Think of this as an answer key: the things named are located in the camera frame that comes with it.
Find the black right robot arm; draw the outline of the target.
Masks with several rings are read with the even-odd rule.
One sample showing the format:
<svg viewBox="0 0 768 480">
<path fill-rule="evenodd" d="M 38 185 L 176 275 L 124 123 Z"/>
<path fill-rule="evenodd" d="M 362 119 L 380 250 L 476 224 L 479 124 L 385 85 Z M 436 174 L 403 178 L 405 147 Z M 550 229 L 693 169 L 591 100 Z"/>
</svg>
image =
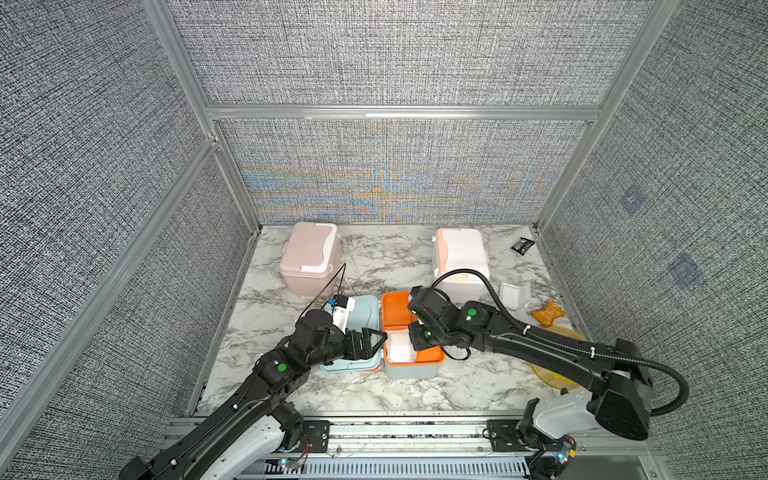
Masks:
<svg viewBox="0 0 768 480">
<path fill-rule="evenodd" d="M 408 303 L 416 318 L 409 326 L 410 341 L 417 351 L 457 347 L 508 355 L 576 383 L 575 391 L 527 403 L 513 434 L 525 448 L 543 450 L 593 429 L 644 441 L 651 418 L 670 414 L 688 400 L 685 377 L 642 357 L 634 343 L 593 343 L 526 323 L 512 315 L 484 274 L 473 269 L 467 273 L 484 284 L 493 302 L 456 306 L 439 287 L 447 274 L 429 286 L 415 286 Z"/>
</svg>

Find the clear plastic gauze box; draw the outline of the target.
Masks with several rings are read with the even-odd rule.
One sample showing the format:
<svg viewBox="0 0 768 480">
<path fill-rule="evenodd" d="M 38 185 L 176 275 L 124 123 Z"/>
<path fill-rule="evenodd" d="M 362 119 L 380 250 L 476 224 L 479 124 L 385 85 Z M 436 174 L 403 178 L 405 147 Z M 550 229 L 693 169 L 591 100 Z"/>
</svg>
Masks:
<svg viewBox="0 0 768 480">
<path fill-rule="evenodd" d="M 531 284 L 510 284 L 503 282 L 500 288 L 500 299 L 510 311 L 527 308 L 532 300 Z"/>
</svg>

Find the white pink medicine chest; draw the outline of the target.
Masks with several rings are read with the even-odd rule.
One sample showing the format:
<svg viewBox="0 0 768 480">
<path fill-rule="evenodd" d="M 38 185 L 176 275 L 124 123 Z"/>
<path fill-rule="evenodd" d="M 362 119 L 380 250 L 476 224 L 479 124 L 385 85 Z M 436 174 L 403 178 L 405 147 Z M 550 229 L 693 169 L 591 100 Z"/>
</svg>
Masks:
<svg viewBox="0 0 768 480">
<path fill-rule="evenodd" d="M 482 234 L 470 228 L 440 228 L 433 236 L 433 277 L 449 271 L 472 269 L 490 279 L 488 254 Z M 454 304 L 479 301 L 487 292 L 483 281 L 475 275 L 458 273 L 442 280 L 437 288 Z"/>
</svg>

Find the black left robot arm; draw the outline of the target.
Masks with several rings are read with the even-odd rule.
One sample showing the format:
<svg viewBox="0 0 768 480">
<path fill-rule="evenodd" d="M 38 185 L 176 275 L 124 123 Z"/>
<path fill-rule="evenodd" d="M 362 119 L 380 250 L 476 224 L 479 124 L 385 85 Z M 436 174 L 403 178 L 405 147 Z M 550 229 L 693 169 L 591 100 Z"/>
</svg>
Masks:
<svg viewBox="0 0 768 480">
<path fill-rule="evenodd" d="M 370 328 L 344 332 L 328 312 L 308 311 L 201 424 L 152 459 L 131 459 L 118 477 L 207 479 L 237 463 L 246 465 L 257 454 L 293 447 L 303 417 L 287 398 L 307 382 L 312 368 L 338 359 L 369 359 L 386 339 L 385 332 Z"/>
</svg>

